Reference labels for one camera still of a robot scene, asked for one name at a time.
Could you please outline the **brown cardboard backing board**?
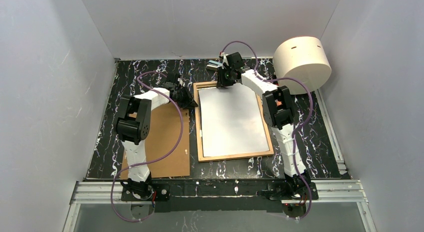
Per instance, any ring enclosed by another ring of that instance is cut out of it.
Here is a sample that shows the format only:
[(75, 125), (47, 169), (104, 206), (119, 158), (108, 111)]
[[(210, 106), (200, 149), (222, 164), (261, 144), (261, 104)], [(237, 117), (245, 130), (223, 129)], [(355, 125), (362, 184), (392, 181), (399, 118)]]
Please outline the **brown cardboard backing board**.
[[(189, 111), (182, 110), (183, 134), (177, 148), (166, 158), (149, 164), (152, 178), (173, 178), (190, 175)], [(157, 159), (175, 145), (180, 134), (180, 117), (169, 103), (151, 113), (150, 131), (145, 141), (146, 160)]]

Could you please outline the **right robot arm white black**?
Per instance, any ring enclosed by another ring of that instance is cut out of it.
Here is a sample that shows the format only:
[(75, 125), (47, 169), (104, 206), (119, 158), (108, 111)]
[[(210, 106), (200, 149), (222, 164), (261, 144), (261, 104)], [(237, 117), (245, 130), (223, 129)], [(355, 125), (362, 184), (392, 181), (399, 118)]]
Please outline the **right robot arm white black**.
[(282, 200), (295, 195), (312, 200), (311, 178), (295, 141), (295, 110), (290, 90), (267, 81), (254, 69), (247, 67), (238, 52), (221, 52), (219, 57), (222, 65), (217, 69), (217, 87), (228, 87), (238, 82), (260, 96), (263, 118), (278, 142), (285, 181), (263, 194), (270, 200)]

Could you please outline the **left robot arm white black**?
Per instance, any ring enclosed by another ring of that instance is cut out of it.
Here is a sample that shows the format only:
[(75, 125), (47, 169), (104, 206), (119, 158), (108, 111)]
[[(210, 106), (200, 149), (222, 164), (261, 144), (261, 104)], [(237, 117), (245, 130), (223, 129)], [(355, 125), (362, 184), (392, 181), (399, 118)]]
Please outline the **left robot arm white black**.
[[(169, 103), (174, 105), (179, 116), (180, 130), (177, 141), (169, 152), (149, 162), (146, 156), (146, 138), (151, 128), (152, 111)], [(148, 165), (165, 159), (176, 150), (184, 133), (181, 110), (195, 107), (197, 103), (178, 72), (168, 73), (159, 87), (149, 88), (147, 92), (139, 95), (122, 97), (114, 129), (125, 149), (128, 163), (127, 167), (121, 169), (121, 172), (128, 172), (128, 178), (120, 182), (124, 192), (142, 201), (167, 199), (168, 191), (152, 184)]]

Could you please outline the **white cylindrical container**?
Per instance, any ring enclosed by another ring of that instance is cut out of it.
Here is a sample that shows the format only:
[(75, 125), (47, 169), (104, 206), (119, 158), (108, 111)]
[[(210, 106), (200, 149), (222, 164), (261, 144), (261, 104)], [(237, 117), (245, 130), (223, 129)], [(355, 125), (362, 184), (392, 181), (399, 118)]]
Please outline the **white cylindrical container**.
[(332, 68), (321, 41), (313, 36), (293, 37), (278, 46), (272, 63), (277, 78), (294, 78), (310, 92), (322, 87)]

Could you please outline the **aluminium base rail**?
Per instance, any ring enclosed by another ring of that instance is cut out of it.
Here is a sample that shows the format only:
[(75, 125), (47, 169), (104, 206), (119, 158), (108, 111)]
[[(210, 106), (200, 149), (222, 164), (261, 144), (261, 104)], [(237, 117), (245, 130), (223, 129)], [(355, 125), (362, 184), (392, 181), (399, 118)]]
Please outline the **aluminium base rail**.
[[(375, 232), (368, 198), (360, 180), (313, 180), (319, 199), (316, 203), (356, 203), (365, 231)], [(109, 204), (111, 181), (76, 182), (69, 211), (63, 226), (64, 232), (73, 232), (82, 204)]]

